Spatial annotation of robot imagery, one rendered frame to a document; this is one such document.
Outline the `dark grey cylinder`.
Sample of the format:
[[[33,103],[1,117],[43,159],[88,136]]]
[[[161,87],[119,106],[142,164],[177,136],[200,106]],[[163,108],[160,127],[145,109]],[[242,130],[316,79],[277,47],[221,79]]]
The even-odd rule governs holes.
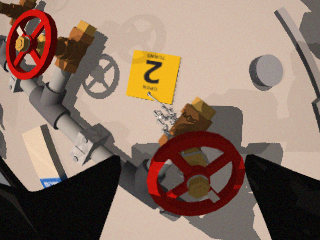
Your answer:
[[[259,86],[276,86],[283,77],[283,67],[277,57],[266,54],[255,58],[249,66],[252,81]]]

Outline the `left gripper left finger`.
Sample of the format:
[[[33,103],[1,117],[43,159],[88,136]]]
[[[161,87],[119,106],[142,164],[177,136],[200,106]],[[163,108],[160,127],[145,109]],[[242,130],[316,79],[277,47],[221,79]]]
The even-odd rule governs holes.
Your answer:
[[[117,191],[119,155],[39,191],[0,183],[0,216],[36,240],[99,240]]]

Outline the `grey pipe manifold with three red valves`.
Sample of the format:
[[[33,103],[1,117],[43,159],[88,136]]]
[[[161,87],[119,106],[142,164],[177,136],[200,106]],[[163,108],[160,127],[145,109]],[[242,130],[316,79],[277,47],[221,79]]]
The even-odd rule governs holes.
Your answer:
[[[100,123],[84,129],[62,105],[67,93],[65,87],[93,42],[97,28],[81,20],[77,27],[73,27],[69,37],[57,38],[55,21],[46,12],[34,9],[36,1],[20,0],[19,4],[0,1],[0,14],[11,18],[8,35],[0,35],[0,65],[11,74],[8,87],[13,93],[25,92],[42,117],[74,143],[69,153],[74,162],[80,166],[90,159],[99,163],[115,155],[104,146],[111,132]],[[41,22],[31,35],[27,35],[24,29],[27,22],[34,18],[40,18]],[[41,34],[44,29],[45,35]],[[19,51],[17,58],[16,49]],[[26,54],[30,54],[37,65],[20,64]],[[57,60],[52,78],[45,87],[39,86],[38,78],[49,67],[54,56]],[[206,131],[216,114],[213,108],[196,97],[191,104],[184,106],[181,113],[169,130],[175,137],[167,141],[168,136],[163,134],[158,140],[160,147],[150,159],[143,160],[139,167],[120,159],[122,171],[118,184],[153,210],[160,209],[159,213],[173,222],[181,215],[205,215],[225,206],[237,195],[245,176],[243,158],[234,145],[223,136]],[[208,165],[201,153],[181,156],[181,151],[184,154],[202,152],[201,147],[219,149],[224,153]],[[170,191],[160,184],[173,164],[169,159],[184,173],[184,182]],[[217,193],[210,186],[210,176],[230,161],[231,177]],[[179,196],[187,191],[196,199],[203,196],[209,199],[186,202]]]

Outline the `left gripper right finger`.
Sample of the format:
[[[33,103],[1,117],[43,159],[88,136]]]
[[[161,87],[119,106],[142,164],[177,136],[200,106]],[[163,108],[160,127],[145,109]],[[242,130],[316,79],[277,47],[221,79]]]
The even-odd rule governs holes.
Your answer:
[[[320,240],[320,180],[254,154],[244,166],[272,240]]]

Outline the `yellow number 2 tag on metal chain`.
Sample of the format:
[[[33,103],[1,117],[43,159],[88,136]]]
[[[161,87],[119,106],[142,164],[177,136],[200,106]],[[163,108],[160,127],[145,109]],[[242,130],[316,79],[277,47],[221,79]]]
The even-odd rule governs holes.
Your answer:
[[[167,141],[175,136],[170,134],[168,125],[162,120],[176,123],[176,117],[172,108],[167,109],[160,102],[172,104],[180,59],[180,56],[134,50],[126,92],[127,96],[156,101],[162,109],[171,113],[170,116],[164,115],[161,110],[153,111],[156,122],[162,126],[161,132],[168,136]],[[165,126],[166,129],[163,129]]]

